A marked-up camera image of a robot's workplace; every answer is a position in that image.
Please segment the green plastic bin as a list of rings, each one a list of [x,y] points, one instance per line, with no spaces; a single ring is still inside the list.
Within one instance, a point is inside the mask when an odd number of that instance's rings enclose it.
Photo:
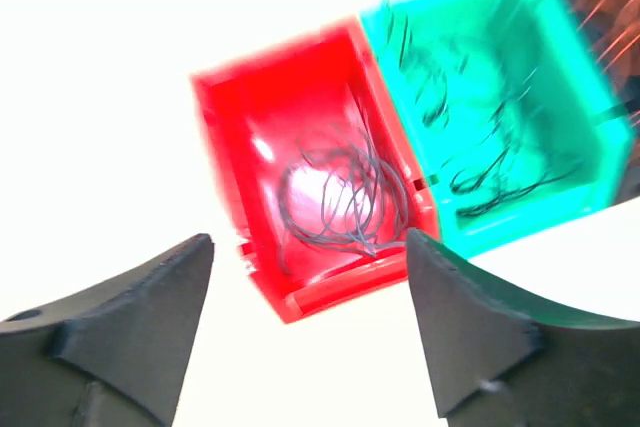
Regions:
[[[632,132],[568,0],[387,0],[361,22],[451,250],[613,203]]]

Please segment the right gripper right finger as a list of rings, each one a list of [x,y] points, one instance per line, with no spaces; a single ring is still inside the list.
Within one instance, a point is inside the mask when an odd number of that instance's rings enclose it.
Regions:
[[[569,307],[408,232],[436,411],[451,426],[636,426],[639,324]]]

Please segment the black plastic bin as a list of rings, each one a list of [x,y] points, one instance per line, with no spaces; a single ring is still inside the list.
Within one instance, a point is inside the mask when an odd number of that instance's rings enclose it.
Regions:
[[[614,202],[639,196],[639,0],[568,0],[595,63],[612,84],[634,140]]]

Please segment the red plastic bin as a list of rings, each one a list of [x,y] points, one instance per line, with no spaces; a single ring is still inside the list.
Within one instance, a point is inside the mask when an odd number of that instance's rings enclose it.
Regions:
[[[355,17],[192,75],[221,195],[285,323],[403,280],[428,181]]]

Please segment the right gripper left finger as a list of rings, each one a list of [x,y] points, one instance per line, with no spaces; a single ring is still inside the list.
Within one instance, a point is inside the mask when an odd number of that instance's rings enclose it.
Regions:
[[[2,425],[172,425],[213,259],[197,234],[2,320]]]

